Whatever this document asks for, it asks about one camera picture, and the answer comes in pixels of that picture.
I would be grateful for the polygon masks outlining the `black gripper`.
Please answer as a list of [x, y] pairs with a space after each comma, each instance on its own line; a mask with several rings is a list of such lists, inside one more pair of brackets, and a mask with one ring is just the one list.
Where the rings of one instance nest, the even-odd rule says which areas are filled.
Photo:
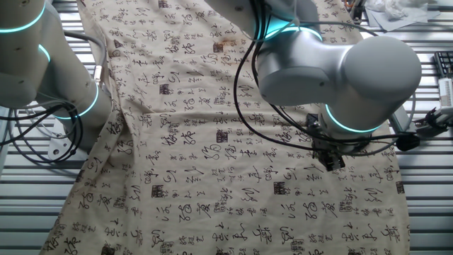
[[316, 149], [313, 158], [317, 158], [327, 171], [345, 167], [343, 157], [336, 151], [336, 147], [324, 140], [314, 140], [313, 148]]

